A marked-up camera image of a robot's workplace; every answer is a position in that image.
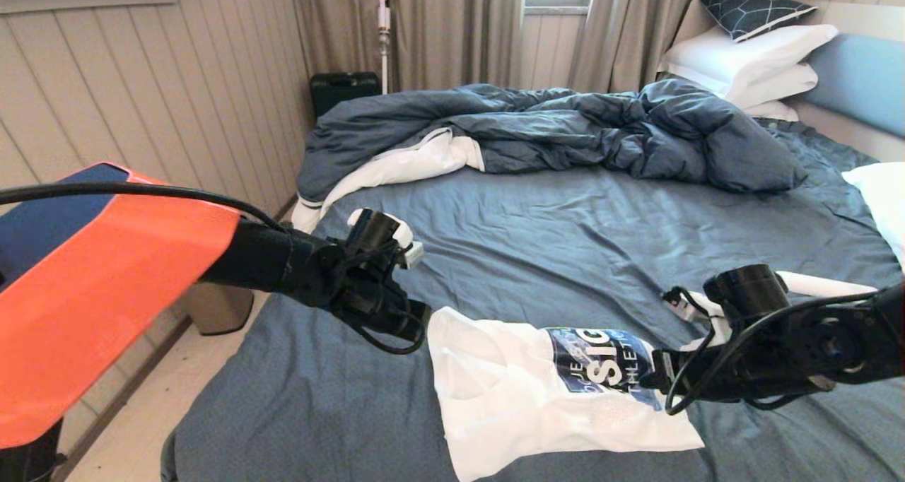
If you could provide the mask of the flat white pillow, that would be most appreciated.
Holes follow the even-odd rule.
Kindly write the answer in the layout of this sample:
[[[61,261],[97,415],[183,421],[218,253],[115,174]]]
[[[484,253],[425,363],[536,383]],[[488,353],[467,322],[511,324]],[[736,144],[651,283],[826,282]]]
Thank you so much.
[[[753,118],[779,120],[784,122],[799,122],[798,112],[789,105],[779,100],[759,103],[750,107],[743,108],[749,116]]]

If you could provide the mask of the blue duvet with white lining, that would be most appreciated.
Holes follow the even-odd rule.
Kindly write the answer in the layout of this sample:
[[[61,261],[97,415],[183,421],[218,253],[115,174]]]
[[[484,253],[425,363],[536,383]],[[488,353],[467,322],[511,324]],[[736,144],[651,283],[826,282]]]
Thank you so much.
[[[317,118],[291,223],[310,233],[344,196],[471,167],[523,174],[601,165],[636,179],[780,193],[806,179],[792,151],[734,103],[669,78],[638,92],[468,85],[340,102]]]

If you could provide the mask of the beige upholstered bed frame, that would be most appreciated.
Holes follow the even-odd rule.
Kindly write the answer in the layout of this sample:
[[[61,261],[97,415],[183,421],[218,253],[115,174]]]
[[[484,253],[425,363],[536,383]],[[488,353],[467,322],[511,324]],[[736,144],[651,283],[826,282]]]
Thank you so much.
[[[801,100],[789,105],[801,122],[879,161],[905,161],[905,139]]]

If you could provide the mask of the blue padded headboard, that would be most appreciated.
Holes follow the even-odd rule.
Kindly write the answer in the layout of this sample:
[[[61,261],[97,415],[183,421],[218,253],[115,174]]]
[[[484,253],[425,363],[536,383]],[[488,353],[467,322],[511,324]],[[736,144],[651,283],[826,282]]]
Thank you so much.
[[[802,101],[905,139],[905,42],[841,33],[806,62],[818,80]]]

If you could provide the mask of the long white remote control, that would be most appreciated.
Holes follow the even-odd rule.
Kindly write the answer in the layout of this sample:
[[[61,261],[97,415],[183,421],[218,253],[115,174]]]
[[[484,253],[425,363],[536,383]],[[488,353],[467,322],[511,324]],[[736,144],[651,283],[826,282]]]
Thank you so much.
[[[799,295],[815,296],[816,298],[872,294],[878,291],[878,288],[860,285],[859,283],[837,281],[789,271],[776,271],[776,275],[786,285],[789,292]]]

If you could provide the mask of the white pillow without stack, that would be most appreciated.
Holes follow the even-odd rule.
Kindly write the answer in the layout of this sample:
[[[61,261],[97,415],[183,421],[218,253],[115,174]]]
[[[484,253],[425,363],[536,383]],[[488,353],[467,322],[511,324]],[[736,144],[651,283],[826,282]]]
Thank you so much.
[[[859,190],[905,275],[905,161],[855,167],[841,176]]]

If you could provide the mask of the wide beige curtain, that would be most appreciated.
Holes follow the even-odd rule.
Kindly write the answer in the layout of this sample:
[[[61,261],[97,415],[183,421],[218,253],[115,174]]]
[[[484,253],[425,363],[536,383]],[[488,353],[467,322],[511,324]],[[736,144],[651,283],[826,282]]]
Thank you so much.
[[[379,72],[378,0],[293,0],[310,74]],[[392,91],[517,87],[524,0],[389,0]]]

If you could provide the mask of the black suitcase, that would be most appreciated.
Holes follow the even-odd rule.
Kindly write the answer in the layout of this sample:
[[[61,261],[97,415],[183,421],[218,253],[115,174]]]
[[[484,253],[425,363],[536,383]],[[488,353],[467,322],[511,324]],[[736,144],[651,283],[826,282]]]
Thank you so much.
[[[315,118],[320,118],[341,102],[381,95],[382,86],[378,75],[370,71],[322,73],[310,77],[308,90]]]

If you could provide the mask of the large white pillow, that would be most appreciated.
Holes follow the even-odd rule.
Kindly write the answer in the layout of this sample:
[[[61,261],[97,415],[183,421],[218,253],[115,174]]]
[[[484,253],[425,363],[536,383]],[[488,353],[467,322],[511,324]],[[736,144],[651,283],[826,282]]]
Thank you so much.
[[[714,27],[673,45],[660,58],[659,70],[723,98],[733,86],[746,86],[806,63],[808,54],[837,35],[834,25],[792,25],[734,43],[721,28]]]

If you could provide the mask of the dark geometric patterned cushion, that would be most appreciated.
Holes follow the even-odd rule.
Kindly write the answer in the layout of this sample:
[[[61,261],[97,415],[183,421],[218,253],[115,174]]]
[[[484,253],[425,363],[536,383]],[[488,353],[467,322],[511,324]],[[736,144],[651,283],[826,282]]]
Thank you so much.
[[[699,0],[734,43],[795,25],[817,11],[798,0]]]

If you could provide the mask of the beige trash bin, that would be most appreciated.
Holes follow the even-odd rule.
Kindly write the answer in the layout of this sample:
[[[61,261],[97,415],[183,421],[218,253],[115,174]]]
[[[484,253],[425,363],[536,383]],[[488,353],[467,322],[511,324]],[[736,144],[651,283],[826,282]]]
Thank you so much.
[[[200,335],[224,335],[245,327],[251,317],[253,292],[217,283],[198,283],[183,296],[188,317]]]

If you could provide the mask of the white t-shirt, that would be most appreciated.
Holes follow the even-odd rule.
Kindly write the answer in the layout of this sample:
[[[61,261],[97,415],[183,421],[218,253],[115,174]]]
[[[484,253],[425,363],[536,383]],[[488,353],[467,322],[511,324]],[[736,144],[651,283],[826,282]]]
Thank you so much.
[[[537,328],[449,306],[427,327],[444,437],[460,482],[561,451],[702,449],[685,413],[643,387],[653,347],[618,329]]]

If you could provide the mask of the narrow beige curtain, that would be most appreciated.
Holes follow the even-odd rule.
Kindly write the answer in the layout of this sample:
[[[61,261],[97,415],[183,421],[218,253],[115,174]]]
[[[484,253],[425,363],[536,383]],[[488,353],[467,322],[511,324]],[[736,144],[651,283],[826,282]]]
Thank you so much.
[[[568,79],[581,92],[638,91],[653,82],[692,0],[591,0]]]

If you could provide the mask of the blue patterned bed sheet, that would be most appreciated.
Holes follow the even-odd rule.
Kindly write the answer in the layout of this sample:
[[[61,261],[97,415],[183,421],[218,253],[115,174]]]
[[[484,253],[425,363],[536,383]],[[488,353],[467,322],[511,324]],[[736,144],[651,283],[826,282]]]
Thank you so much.
[[[859,190],[868,156],[802,124],[769,133],[805,167],[776,195],[636,180],[603,167],[465,169],[362,189],[321,219],[346,234],[357,208],[406,221],[426,246],[395,275],[412,298],[537,327],[618,328],[654,346],[705,333],[660,292],[766,263],[884,288],[901,279]],[[905,482],[905,380],[841,385],[773,412],[694,404],[706,447],[524,457],[488,482]],[[426,348],[382,353],[326,312],[272,296],[161,455],[163,482],[457,482]]]

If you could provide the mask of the medium white pillow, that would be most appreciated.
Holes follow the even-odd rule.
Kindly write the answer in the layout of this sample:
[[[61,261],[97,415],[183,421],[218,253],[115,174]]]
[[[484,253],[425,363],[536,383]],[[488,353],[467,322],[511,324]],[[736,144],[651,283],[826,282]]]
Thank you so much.
[[[723,98],[741,109],[791,98],[817,86],[819,76],[810,64],[800,63],[746,86],[733,86]]]

